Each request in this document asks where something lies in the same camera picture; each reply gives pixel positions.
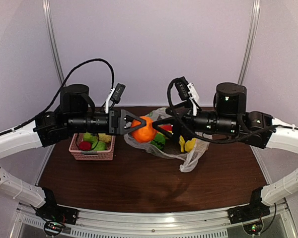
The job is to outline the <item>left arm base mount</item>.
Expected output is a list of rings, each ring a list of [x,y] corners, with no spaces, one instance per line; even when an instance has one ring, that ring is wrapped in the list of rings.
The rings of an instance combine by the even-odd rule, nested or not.
[[[48,237],[55,237],[68,230],[68,225],[75,225],[78,210],[57,205],[55,208],[35,208],[35,215],[44,221],[43,231]]]

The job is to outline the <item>yellow banana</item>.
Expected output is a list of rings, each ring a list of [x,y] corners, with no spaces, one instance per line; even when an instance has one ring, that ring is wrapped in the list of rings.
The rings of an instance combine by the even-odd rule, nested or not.
[[[184,152],[190,152],[194,148],[195,142],[196,142],[196,138],[193,138],[191,140],[185,141],[184,138],[183,138],[183,136],[181,135],[179,137],[180,151],[182,153],[184,153]]]

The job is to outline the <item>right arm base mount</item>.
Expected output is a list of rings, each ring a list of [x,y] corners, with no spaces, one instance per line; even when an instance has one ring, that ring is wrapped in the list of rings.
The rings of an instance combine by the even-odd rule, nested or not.
[[[243,230],[247,235],[260,235],[264,230],[262,218],[270,215],[270,208],[266,205],[244,205],[227,210],[231,224],[242,223]]]

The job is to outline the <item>clear plastic bag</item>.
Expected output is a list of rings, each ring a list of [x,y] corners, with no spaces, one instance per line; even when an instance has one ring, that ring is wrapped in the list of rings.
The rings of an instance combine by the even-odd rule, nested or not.
[[[165,147],[163,150],[158,149],[150,142],[139,143],[137,142],[130,134],[124,135],[124,140],[130,146],[142,149],[149,154],[152,154],[157,157],[161,157],[164,159],[179,159],[183,161],[183,164],[180,165],[180,171],[183,173],[188,173],[192,171],[199,159],[203,156],[203,154],[208,150],[209,143],[196,139],[194,148],[190,152],[182,153],[180,151],[179,143],[173,143],[169,139],[166,139]]]

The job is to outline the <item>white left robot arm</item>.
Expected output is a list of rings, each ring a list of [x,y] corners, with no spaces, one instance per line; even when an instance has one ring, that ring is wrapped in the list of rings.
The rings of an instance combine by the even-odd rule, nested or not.
[[[126,110],[108,107],[97,112],[89,87],[73,84],[60,90],[60,104],[54,111],[31,122],[0,133],[0,192],[30,204],[50,220],[61,216],[51,190],[34,186],[24,172],[35,169],[30,153],[52,146],[76,133],[124,135],[146,126],[146,121]]]

